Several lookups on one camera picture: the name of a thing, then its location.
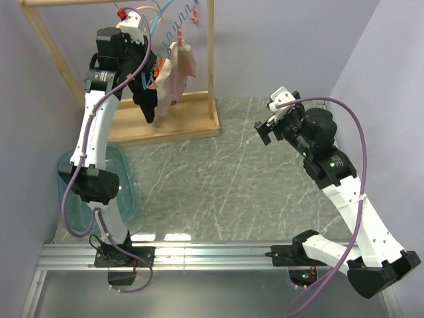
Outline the blue wavy hanger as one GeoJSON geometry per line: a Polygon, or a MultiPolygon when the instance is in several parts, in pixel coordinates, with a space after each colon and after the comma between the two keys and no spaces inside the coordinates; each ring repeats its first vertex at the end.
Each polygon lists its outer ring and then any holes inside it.
{"type": "Polygon", "coordinates": [[[160,58],[169,56],[171,44],[177,41],[178,28],[181,28],[183,38],[191,44],[196,41],[203,42],[205,23],[199,21],[199,24],[195,25],[191,16],[193,9],[197,10],[198,19],[203,15],[205,1],[149,1],[148,5],[160,9],[159,15],[152,11],[145,11],[149,24],[155,18],[154,24],[150,26],[150,31],[154,41],[153,50],[160,58]]]}

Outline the pink and cream underwear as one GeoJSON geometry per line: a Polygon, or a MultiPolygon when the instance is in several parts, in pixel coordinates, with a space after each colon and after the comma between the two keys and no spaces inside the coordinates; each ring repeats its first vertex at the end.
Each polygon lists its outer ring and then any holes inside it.
{"type": "Polygon", "coordinates": [[[157,117],[165,117],[168,109],[180,101],[186,90],[187,78],[197,76],[193,52],[185,40],[173,42],[170,50],[170,57],[165,59],[159,76],[155,79],[157,117]]]}

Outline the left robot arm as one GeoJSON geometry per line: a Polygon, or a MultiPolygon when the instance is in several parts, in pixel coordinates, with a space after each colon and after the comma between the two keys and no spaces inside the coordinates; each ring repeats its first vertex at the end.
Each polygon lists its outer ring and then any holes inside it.
{"type": "Polygon", "coordinates": [[[119,177],[105,169],[105,155],[124,88],[129,86],[139,99],[143,86],[137,75],[144,68],[152,68],[155,58],[149,32],[138,26],[101,28],[95,40],[97,52],[84,79],[85,108],[78,143],[69,164],[58,169],[67,184],[61,215],[64,227],[78,238],[87,236],[97,223],[101,229],[97,250],[100,257],[127,266],[133,261],[134,250],[117,205],[119,177]],[[70,193],[79,195],[91,209],[90,223],[84,232],[73,230],[68,223],[66,204],[70,193]]]}

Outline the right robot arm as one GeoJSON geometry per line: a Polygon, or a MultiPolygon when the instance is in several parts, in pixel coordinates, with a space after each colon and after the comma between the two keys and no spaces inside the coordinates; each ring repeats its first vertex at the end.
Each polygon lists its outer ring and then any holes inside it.
{"type": "Polygon", "coordinates": [[[303,157],[303,167],[318,188],[331,200],[352,234],[356,245],[344,246],[313,230],[293,238],[292,256],[301,265],[311,260],[336,266],[347,255],[340,272],[354,290],[366,299],[390,287],[418,267],[421,259],[407,251],[386,228],[366,194],[348,156],[335,146],[337,124],[330,111],[292,107],[278,111],[254,128],[264,144],[270,133],[285,140],[303,157]]]}

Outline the black underwear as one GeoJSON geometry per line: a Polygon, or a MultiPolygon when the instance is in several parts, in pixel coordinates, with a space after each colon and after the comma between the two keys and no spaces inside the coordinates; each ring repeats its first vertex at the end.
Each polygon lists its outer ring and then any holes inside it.
{"type": "Polygon", "coordinates": [[[128,84],[133,94],[132,100],[141,108],[148,124],[153,123],[155,108],[158,104],[156,89],[148,88],[150,79],[154,78],[153,74],[156,60],[156,55],[151,52],[143,69],[128,84]]]}

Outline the yellow wavy hanger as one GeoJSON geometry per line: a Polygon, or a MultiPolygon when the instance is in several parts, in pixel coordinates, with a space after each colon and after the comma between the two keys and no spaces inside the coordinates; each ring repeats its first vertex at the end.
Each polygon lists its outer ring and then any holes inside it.
{"type": "MultiPolygon", "coordinates": [[[[152,12],[155,12],[156,15],[159,15],[159,13],[160,13],[160,9],[158,7],[154,7],[152,5],[143,5],[143,6],[137,7],[137,10],[139,10],[142,13],[145,13],[145,11],[146,12],[151,12],[152,11],[152,12]]],[[[155,18],[153,18],[150,21],[150,26],[152,26],[154,24],[154,21],[155,21],[155,18]]]]}

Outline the wooden hanging rack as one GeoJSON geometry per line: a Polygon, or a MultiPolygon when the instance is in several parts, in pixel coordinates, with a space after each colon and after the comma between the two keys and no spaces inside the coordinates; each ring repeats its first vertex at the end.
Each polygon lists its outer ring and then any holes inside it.
{"type": "MultiPolygon", "coordinates": [[[[18,4],[41,39],[57,70],[81,106],[83,90],[74,77],[60,49],[49,33],[38,7],[100,4],[100,1],[19,1],[18,4]]],[[[220,133],[219,118],[214,99],[214,49],[215,2],[208,1],[207,8],[207,91],[184,93],[181,101],[170,108],[157,123],[147,124],[136,114],[138,105],[132,99],[120,102],[113,117],[109,140],[121,144],[153,144],[192,138],[207,138],[220,133]]]]}

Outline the clear blue plastic basin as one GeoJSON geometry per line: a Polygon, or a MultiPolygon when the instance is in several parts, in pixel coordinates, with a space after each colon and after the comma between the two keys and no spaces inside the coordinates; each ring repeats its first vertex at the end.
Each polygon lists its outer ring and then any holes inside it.
{"type": "MultiPolygon", "coordinates": [[[[108,142],[105,163],[105,169],[119,177],[116,199],[121,219],[126,223],[135,211],[136,198],[124,150],[118,144],[108,142]]],[[[91,208],[81,200],[79,195],[71,192],[66,203],[66,217],[73,231],[86,232],[91,220],[91,208]]]]}

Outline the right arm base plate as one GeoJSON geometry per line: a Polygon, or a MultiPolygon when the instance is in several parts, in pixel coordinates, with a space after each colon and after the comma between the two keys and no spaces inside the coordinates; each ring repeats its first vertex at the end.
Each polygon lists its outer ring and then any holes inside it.
{"type": "Polygon", "coordinates": [[[267,252],[265,256],[272,259],[272,265],[274,267],[288,267],[288,266],[326,266],[325,263],[308,258],[304,249],[296,244],[291,245],[272,245],[270,252],[267,252]]]}

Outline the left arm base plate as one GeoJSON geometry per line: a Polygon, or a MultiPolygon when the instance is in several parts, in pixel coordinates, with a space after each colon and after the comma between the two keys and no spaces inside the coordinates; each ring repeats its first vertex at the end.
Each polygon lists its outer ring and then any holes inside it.
{"type": "MultiPolygon", "coordinates": [[[[153,246],[132,247],[131,254],[143,259],[153,266],[156,248],[153,246]]],[[[117,267],[139,267],[146,268],[147,265],[138,258],[133,258],[125,253],[119,252],[112,245],[106,245],[96,254],[94,266],[96,268],[117,268],[117,267]]]]}

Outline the aluminium rail frame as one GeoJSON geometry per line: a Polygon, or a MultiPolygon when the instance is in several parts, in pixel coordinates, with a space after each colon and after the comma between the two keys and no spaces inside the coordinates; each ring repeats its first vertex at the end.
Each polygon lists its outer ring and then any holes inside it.
{"type": "Polygon", "coordinates": [[[283,317],[300,292],[292,278],[326,265],[292,262],[285,242],[141,242],[153,261],[139,271],[138,293],[107,287],[108,274],[130,268],[100,267],[88,244],[45,244],[23,317],[283,317]]]}

